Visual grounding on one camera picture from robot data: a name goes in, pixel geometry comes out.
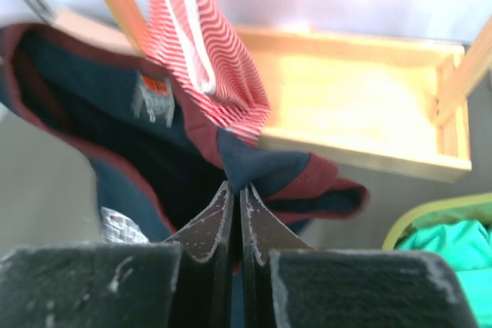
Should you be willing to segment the navy maroon tank top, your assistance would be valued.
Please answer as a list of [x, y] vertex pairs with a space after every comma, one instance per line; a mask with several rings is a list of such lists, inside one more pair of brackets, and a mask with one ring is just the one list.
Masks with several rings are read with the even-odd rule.
[[292, 231], [346, 218], [366, 189], [316, 154], [252, 147], [212, 124], [163, 67], [85, 44], [53, 27], [1, 30], [1, 102], [79, 150], [96, 175], [108, 244], [160, 243], [223, 183], [246, 185]]

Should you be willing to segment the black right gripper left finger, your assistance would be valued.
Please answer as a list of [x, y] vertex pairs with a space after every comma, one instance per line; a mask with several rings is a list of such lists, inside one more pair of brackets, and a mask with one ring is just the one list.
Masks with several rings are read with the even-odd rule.
[[1, 260], [3, 327], [227, 327], [234, 194], [166, 241], [23, 247]]

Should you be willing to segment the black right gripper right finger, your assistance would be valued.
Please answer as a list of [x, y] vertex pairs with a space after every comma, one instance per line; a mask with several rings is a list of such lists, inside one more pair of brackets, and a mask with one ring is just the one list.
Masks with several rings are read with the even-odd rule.
[[240, 194], [248, 327], [475, 327], [460, 283], [420, 251], [317, 250]]

